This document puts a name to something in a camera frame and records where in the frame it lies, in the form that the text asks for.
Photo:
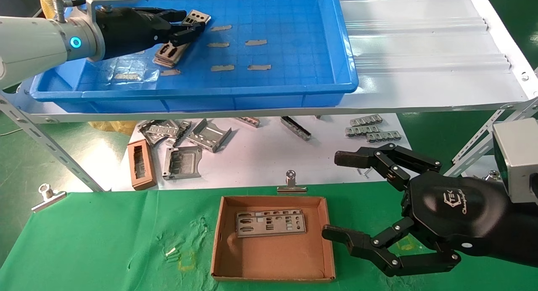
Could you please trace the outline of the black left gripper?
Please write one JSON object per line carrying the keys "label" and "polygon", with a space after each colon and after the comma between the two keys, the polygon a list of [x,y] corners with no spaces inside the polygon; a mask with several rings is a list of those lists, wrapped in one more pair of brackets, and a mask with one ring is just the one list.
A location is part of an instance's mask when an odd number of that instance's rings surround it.
{"label": "black left gripper", "polygon": [[196,41],[206,29],[205,21],[180,23],[187,11],[162,8],[113,8],[96,12],[104,40],[103,60],[144,51],[169,38],[173,46]]}

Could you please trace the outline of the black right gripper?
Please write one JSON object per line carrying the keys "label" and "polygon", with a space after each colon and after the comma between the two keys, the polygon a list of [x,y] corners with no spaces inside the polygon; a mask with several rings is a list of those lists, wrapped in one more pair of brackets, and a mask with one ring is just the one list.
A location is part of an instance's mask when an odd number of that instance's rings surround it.
{"label": "black right gripper", "polygon": [[[436,159],[393,143],[337,151],[335,164],[372,168],[396,190],[406,190],[405,217],[374,237],[333,225],[322,229],[324,239],[346,245],[349,255],[368,260],[385,276],[449,272],[461,260],[455,251],[537,266],[537,205],[513,203],[502,183],[443,176]],[[411,179],[405,168],[421,175]],[[391,253],[389,248],[411,231],[435,252]]]}

